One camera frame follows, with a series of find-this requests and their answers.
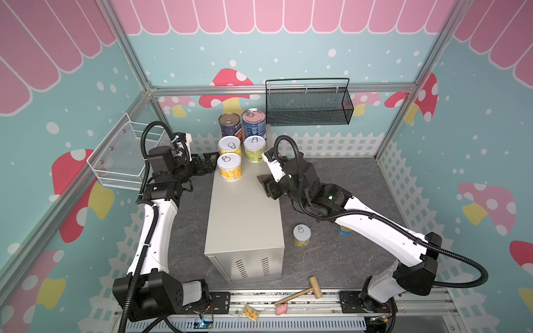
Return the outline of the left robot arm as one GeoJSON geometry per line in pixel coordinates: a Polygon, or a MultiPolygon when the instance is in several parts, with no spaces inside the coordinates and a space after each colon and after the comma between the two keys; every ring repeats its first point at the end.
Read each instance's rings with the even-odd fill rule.
{"type": "Polygon", "coordinates": [[[191,310],[199,317],[212,312],[214,302],[205,280],[180,282],[169,274],[168,251],[180,200],[193,191],[192,177],[213,173],[218,152],[190,152],[186,133],[174,133],[161,121],[148,124],[140,138],[145,163],[136,203],[144,208],[140,243],[125,277],[118,278],[112,294],[122,308],[119,332],[128,323],[151,320],[150,332],[169,317],[191,310]]]}

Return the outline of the gold sardine tin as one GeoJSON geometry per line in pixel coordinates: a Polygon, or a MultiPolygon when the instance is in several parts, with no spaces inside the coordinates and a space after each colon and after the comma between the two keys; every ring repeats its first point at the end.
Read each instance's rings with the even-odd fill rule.
{"type": "Polygon", "coordinates": [[[352,233],[352,230],[344,226],[338,226],[338,233],[342,236],[347,236],[352,233]]]}

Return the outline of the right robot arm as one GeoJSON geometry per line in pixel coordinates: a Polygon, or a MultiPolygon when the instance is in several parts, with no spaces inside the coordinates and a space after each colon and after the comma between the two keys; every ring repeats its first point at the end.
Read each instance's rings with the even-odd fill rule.
{"type": "Polygon", "coordinates": [[[436,233],[421,234],[375,212],[343,187],[322,183],[312,163],[304,158],[297,143],[288,135],[278,137],[262,154],[270,174],[258,180],[266,195],[274,200],[287,196],[295,211],[316,221],[348,228],[395,257],[395,262],[377,276],[368,277],[357,295],[359,306],[376,313],[387,308],[396,313],[394,298],[405,292],[427,296],[433,287],[469,289],[487,282],[483,265],[442,248],[436,233]],[[480,276],[467,282],[441,282],[436,279],[440,255],[476,269],[480,276]]]}

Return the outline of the small yellow can white lid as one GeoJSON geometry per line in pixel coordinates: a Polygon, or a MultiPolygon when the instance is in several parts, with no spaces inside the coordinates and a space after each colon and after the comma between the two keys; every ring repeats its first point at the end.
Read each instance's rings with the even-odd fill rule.
{"type": "Polygon", "coordinates": [[[221,155],[234,153],[238,156],[242,156],[241,140],[236,136],[222,137],[218,142],[218,148],[221,155]]]}
{"type": "Polygon", "coordinates": [[[242,177],[242,159],[236,153],[225,153],[217,159],[221,177],[228,183],[234,183],[242,177]]]}
{"type": "Polygon", "coordinates": [[[249,162],[260,163],[265,152],[266,140],[259,135],[252,135],[244,140],[245,156],[249,162]]]}
{"type": "Polygon", "coordinates": [[[305,247],[309,244],[312,232],[305,224],[298,224],[293,230],[293,242],[299,247],[305,247]]]}

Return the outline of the blue soup can pink lid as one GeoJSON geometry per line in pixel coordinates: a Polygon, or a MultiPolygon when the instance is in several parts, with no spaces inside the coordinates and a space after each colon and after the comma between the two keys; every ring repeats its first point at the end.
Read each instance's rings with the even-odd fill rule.
{"type": "Polygon", "coordinates": [[[244,138],[250,136],[260,136],[267,138],[266,113],[257,108],[251,108],[242,113],[242,128],[244,138]]]}

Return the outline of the dark blue tomato can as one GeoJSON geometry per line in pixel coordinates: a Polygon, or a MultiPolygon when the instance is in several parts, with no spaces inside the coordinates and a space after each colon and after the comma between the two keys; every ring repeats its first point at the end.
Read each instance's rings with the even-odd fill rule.
{"type": "Polygon", "coordinates": [[[242,124],[238,114],[224,113],[219,117],[219,125],[223,137],[235,136],[242,140],[242,124]]]}

